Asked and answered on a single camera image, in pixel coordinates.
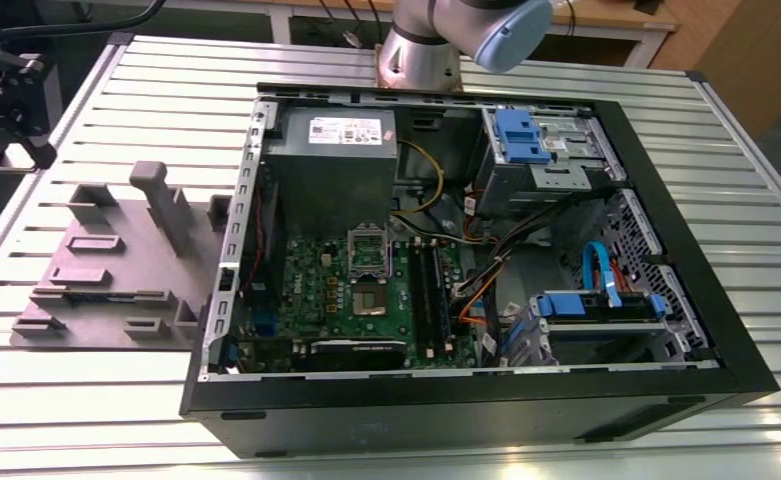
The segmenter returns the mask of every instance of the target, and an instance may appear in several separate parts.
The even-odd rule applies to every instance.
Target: green circuit board
[[[380,254],[377,256],[372,250],[375,249],[369,251],[369,261],[379,263]],[[439,252],[444,277],[452,284],[461,278],[457,245],[441,246]],[[388,252],[392,256],[392,272],[383,281],[353,283],[348,276],[348,255],[345,239],[291,240],[276,336],[293,339],[321,337],[399,340],[408,344],[407,367],[469,367],[475,358],[473,340],[469,336],[456,338],[452,356],[421,358],[417,355],[408,243],[392,244]]]

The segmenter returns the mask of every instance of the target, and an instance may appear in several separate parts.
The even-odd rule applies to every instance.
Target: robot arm
[[[551,0],[397,0],[380,55],[380,84],[455,90],[460,51],[489,71],[511,70],[551,26]]]

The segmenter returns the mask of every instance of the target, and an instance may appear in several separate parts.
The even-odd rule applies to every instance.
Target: yellow wire
[[[417,150],[420,152],[420,154],[424,157],[427,157],[427,160],[429,160],[429,162],[432,163],[432,166],[435,167],[435,171],[439,174],[439,188],[435,191],[435,196],[429,199],[429,201],[427,203],[420,205],[417,208],[412,208],[408,210],[392,210],[391,213],[395,215],[405,215],[409,213],[423,212],[427,208],[429,208],[432,205],[435,205],[435,203],[441,199],[441,194],[444,193],[444,170],[441,170],[441,164],[435,159],[435,157],[432,155],[429,155],[429,152],[427,152],[427,150],[420,145],[409,142],[408,140],[400,140],[400,143],[404,143],[405,145],[412,147],[415,150]]]

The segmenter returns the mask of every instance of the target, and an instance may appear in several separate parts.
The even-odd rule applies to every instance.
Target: blue drive bracket
[[[541,144],[541,128],[527,110],[499,109],[495,113],[495,127],[509,163],[551,163],[551,152]]]

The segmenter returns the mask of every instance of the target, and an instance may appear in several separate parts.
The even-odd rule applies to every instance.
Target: wooden furniture
[[[146,7],[150,0],[88,0],[89,3],[105,3],[117,5],[134,5]],[[368,0],[349,0],[359,16],[364,21],[375,21],[373,12]],[[573,63],[604,63],[616,66],[647,68],[658,50],[671,32],[678,31],[680,23],[666,5],[656,15],[647,15],[634,10],[632,0],[573,0],[577,14],[573,36],[568,40],[571,28],[571,9],[561,8],[553,17],[553,25],[549,34],[565,39],[565,43],[577,44],[569,49],[553,49],[551,55],[533,57],[540,60],[569,61]],[[392,22],[395,0],[373,0],[379,16],[385,23]],[[355,16],[344,0],[325,0],[332,14],[340,19],[353,19]],[[292,17],[328,18],[328,12],[320,0],[170,0],[166,8],[190,10],[213,10],[225,12],[260,13],[269,16],[272,22],[272,34],[275,43],[289,45],[293,43],[291,29]],[[619,44],[619,55],[607,55],[612,59],[599,62],[599,51],[607,50],[603,42],[593,39],[607,39],[605,42]],[[548,47],[545,39],[543,51]]]
[[[683,22],[652,68],[702,71],[752,137],[781,115],[781,2],[667,2]]]
[[[289,21],[281,16],[313,16],[327,17],[328,12],[319,0],[236,0],[240,3],[273,4],[276,8],[269,12],[275,33],[275,42],[281,44],[292,43],[289,33]],[[678,31],[680,23],[666,5],[655,15],[647,15],[634,9],[631,0],[573,0],[576,12],[576,27],[573,36],[591,37],[634,42],[629,53],[620,59],[619,65],[625,67],[646,68],[651,64],[658,50],[663,45],[670,32]],[[359,10],[363,19],[372,21],[373,13],[368,0],[349,0],[353,8]],[[337,18],[353,18],[345,0],[325,0]],[[380,12],[383,21],[391,21],[395,0],[373,0],[376,10]],[[551,35],[568,35],[572,14],[568,6],[560,8],[553,16]],[[575,62],[593,61],[592,57],[575,58]]]

